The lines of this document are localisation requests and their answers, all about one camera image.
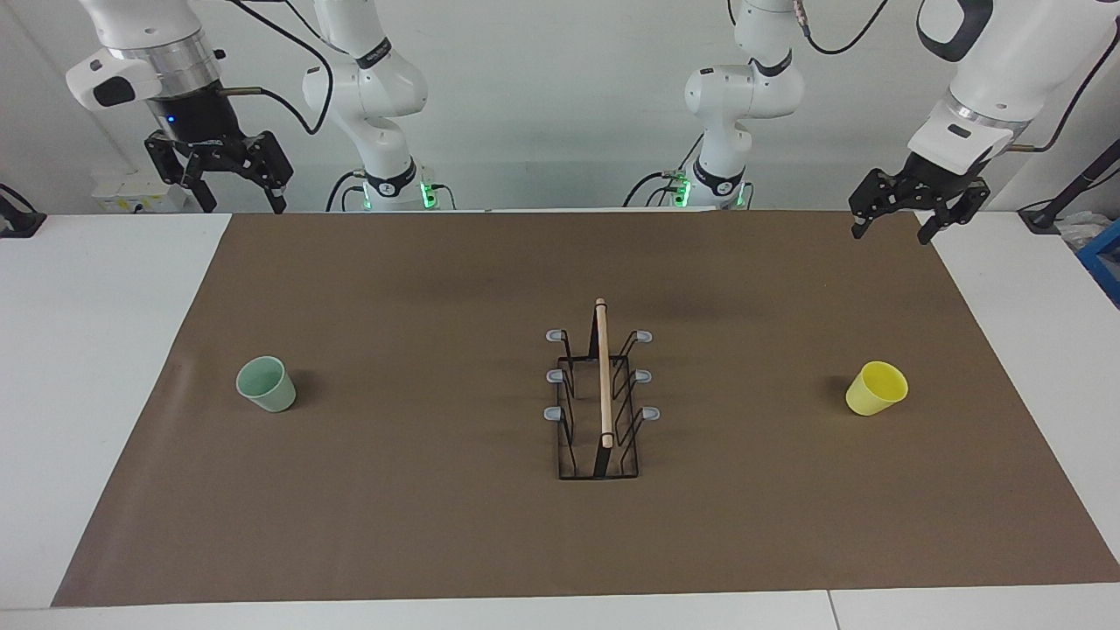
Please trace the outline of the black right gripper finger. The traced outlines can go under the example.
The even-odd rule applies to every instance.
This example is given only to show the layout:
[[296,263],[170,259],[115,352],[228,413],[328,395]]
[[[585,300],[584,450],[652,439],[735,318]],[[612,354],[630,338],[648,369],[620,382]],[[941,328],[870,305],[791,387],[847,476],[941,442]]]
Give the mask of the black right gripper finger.
[[153,131],[148,136],[144,139],[144,150],[148,151],[157,175],[166,184],[178,185],[192,192],[200,212],[212,213],[216,210],[216,198],[204,180],[207,161],[203,152],[189,143],[172,140],[164,131]]
[[232,172],[264,192],[272,213],[284,214],[284,187],[292,179],[295,169],[276,135],[263,131],[236,140],[232,160]]

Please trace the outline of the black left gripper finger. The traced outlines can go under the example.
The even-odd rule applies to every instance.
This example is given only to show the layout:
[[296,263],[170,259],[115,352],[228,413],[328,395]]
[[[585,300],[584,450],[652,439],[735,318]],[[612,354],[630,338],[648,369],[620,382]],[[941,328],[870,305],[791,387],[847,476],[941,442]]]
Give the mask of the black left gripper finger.
[[850,231],[853,238],[864,238],[876,219],[900,210],[911,210],[914,192],[915,178],[907,172],[896,175],[889,175],[883,169],[868,172],[849,196],[849,209],[853,217]]
[[937,200],[932,209],[932,215],[925,220],[917,232],[920,244],[928,245],[944,228],[964,226],[976,216],[976,212],[983,207],[989,195],[991,195],[991,188],[988,187],[984,179],[976,179],[976,182],[968,184],[952,205],[949,205],[944,200]]

